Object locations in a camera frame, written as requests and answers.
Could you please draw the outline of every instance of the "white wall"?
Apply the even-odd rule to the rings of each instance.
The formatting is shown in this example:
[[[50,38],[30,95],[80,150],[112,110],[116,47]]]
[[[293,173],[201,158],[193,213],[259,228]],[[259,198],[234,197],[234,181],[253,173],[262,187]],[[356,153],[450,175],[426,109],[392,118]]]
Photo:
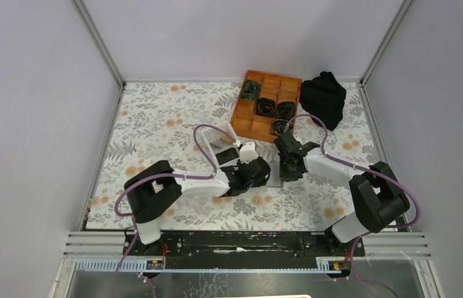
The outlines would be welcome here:
[[[0,1],[0,297],[46,297],[117,87],[70,1]]]
[[[463,297],[463,1],[415,1],[368,85],[395,172],[418,195],[447,298]]]
[[[402,0],[86,0],[125,79],[360,78]]]

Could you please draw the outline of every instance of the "white connector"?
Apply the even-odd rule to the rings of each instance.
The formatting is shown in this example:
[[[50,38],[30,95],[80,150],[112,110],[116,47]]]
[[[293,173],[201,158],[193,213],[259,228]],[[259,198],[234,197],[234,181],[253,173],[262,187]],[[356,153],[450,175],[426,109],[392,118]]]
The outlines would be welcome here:
[[[259,154],[255,151],[254,142],[246,142],[239,149],[239,159],[242,163],[249,163],[252,160],[256,160],[257,157],[259,157]]]

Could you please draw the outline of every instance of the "orange wooden tray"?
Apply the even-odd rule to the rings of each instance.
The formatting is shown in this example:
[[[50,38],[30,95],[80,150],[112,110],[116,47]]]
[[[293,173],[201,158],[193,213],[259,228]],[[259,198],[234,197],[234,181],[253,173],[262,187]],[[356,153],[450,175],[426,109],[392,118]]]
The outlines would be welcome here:
[[[271,99],[276,104],[284,101],[294,102],[295,113],[297,114],[297,105],[301,93],[301,79],[248,70],[243,81],[243,86],[246,80],[257,81],[261,84],[259,98],[265,97]],[[272,134],[272,123],[277,119],[256,115],[255,101],[244,100],[240,94],[239,92],[239,98],[235,104],[235,110],[233,110],[230,121],[235,133],[241,137],[273,143],[277,136]]]

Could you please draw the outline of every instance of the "tabletop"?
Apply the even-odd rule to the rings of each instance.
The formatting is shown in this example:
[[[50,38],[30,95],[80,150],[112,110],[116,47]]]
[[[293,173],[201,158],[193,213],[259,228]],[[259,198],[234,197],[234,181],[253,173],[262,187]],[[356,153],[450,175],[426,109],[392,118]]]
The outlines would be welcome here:
[[[355,82],[347,90],[343,119],[328,133],[326,150],[362,165],[378,161],[378,153]],[[240,83],[128,83],[122,97],[106,158],[99,175],[87,229],[132,226],[115,215],[114,202],[124,183],[159,160],[173,168],[211,171],[192,139],[198,124],[230,120]],[[298,114],[306,114],[299,106]],[[296,120],[294,135],[303,142],[324,136],[310,119]],[[260,155],[271,162],[277,149],[255,141]],[[121,212],[130,212],[124,199]],[[354,211],[350,192],[319,174],[285,183],[283,188],[259,187],[237,197],[181,197],[159,218],[162,230],[300,230],[322,231]]]

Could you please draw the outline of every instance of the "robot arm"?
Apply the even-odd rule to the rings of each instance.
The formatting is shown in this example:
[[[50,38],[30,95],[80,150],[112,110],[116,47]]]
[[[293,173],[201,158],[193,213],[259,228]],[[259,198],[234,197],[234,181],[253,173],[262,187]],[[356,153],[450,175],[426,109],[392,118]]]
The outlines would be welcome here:
[[[147,177],[164,175],[137,186],[127,194],[140,241],[149,244],[160,239],[157,218],[181,196],[238,196],[251,187],[265,185],[270,177],[270,166],[254,152],[253,143],[245,144],[244,148],[249,150],[240,150],[241,160],[236,165],[219,168],[212,179],[187,178],[207,177],[212,173],[173,169],[167,160],[161,160],[128,180],[124,189]]]
[[[381,231],[410,207],[402,190],[382,178],[328,159],[319,144],[308,142],[302,145],[290,133],[282,134],[274,143],[279,150],[283,181],[296,181],[310,172],[350,189],[355,212],[325,230],[331,250],[343,248],[345,243],[369,231]],[[396,180],[390,166],[384,162],[380,161],[370,169]]]

